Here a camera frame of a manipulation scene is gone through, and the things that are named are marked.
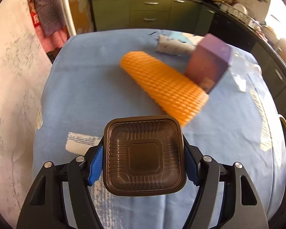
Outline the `blue patterned tablecloth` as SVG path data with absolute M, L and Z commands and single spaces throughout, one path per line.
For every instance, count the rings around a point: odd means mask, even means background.
M 18 228 L 268 228 L 286 184 L 280 116 L 250 53 L 205 93 L 174 31 L 71 37 L 55 59 Z

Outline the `orange foam net sleeve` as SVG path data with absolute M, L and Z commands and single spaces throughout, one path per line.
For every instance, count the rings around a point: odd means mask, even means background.
M 142 52 L 126 53 L 120 67 L 182 127 L 207 103 L 209 95 L 173 67 Z

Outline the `glass sliding door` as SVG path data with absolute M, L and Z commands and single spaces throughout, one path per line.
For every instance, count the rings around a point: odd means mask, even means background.
M 94 31 L 90 0 L 60 0 L 69 36 Z

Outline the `white dish rack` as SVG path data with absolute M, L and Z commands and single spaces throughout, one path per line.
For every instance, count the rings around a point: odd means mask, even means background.
M 234 6 L 230 6 L 227 3 L 220 3 L 219 5 L 220 10 L 226 12 L 227 14 L 233 16 L 234 18 L 238 19 L 248 27 L 255 29 L 257 27 L 260 27 L 260 24 L 251 18 L 246 13 L 242 12 L 241 10 L 238 10 Z

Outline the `green lower cabinets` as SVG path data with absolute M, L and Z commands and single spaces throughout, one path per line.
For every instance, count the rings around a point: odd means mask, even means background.
M 286 63 L 244 22 L 200 0 L 91 0 L 96 31 L 157 28 L 204 36 L 252 53 L 280 113 L 286 114 Z

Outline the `purple checked apron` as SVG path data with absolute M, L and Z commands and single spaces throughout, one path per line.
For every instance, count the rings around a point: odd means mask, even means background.
M 35 32 L 46 53 L 60 49 L 68 40 L 60 0 L 28 0 Z

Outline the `brown plastic tray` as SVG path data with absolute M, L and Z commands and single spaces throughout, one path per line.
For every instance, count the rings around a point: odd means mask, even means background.
M 116 196 L 154 196 L 186 183 L 180 123 L 168 115 L 117 118 L 104 129 L 103 181 Z

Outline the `white tube package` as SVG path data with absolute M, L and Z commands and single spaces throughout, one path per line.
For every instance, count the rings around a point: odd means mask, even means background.
M 156 51 L 170 55 L 192 54 L 204 36 L 189 33 L 176 33 L 170 36 L 159 35 Z

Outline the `purple cardboard box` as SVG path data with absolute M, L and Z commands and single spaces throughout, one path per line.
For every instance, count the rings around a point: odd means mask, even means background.
M 207 34 L 191 54 L 185 76 L 209 93 L 227 71 L 231 54 L 230 45 Z

